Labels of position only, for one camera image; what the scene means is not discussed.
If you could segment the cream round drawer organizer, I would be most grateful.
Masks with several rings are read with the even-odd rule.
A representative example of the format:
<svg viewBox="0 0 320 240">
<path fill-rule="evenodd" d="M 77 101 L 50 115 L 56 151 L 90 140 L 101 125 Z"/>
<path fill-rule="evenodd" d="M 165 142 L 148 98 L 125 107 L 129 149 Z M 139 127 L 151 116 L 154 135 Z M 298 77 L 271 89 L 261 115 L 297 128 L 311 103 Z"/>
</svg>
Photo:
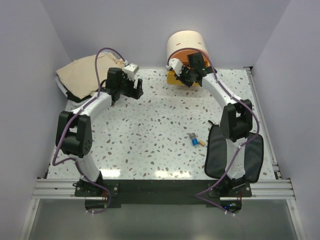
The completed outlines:
<svg viewBox="0 0 320 240">
<path fill-rule="evenodd" d="M 167 62 L 171 58 L 179 59 L 184 65 L 189 63 L 188 55 L 204 52 L 208 55 L 202 35 L 193 30 L 183 30 L 174 33 L 166 44 Z"/>
</svg>

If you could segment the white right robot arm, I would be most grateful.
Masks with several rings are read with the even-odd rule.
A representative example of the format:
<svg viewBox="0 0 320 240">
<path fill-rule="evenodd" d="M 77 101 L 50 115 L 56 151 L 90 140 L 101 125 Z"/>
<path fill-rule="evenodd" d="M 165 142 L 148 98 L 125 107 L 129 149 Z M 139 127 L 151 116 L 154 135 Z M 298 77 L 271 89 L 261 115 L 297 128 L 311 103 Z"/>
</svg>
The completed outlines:
<svg viewBox="0 0 320 240">
<path fill-rule="evenodd" d="M 188 66 L 183 65 L 177 78 L 190 87 L 194 82 L 207 90 L 222 109 L 219 128 L 226 140 L 227 163 L 224 176 L 230 180 L 223 183 L 223 192 L 235 196 L 241 186 L 237 180 L 245 174 L 245 145 L 249 143 L 250 131 L 253 128 L 252 102 L 240 99 L 223 82 L 212 66 L 205 64 L 201 52 L 187 56 Z"/>
</svg>

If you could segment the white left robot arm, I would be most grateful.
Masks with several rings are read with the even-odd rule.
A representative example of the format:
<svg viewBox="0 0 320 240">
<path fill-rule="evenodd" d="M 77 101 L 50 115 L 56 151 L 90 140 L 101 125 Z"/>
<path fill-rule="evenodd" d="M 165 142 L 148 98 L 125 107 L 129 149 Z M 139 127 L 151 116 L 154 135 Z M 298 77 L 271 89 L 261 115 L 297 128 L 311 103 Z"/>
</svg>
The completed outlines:
<svg viewBox="0 0 320 240">
<path fill-rule="evenodd" d="M 143 95 L 141 79 L 135 80 L 139 67 L 129 64 L 124 68 L 111 67 L 106 79 L 98 82 L 98 89 L 84 104 L 72 111 L 62 111 L 58 117 L 56 150 L 52 165 L 73 161 L 86 191 L 99 196 L 104 190 L 102 174 L 91 156 L 93 145 L 92 121 L 124 95 L 138 100 Z"/>
</svg>

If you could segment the yellow drawer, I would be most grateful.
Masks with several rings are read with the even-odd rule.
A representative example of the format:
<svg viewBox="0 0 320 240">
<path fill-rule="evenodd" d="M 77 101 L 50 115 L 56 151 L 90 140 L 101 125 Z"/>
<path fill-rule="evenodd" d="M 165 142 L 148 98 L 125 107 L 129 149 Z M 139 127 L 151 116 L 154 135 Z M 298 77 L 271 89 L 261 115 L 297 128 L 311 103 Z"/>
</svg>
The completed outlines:
<svg viewBox="0 0 320 240">
<path fill-rule="evenodd" d="M 185 86 L 188 88 L 200 87 L 201 85 L 197 82 L 197 77 L 198 74 L 194 70 L 187 69 L 182 72 L 181 76 L 167 74 L 167 83 L 170 85 Z"/>
</svg>

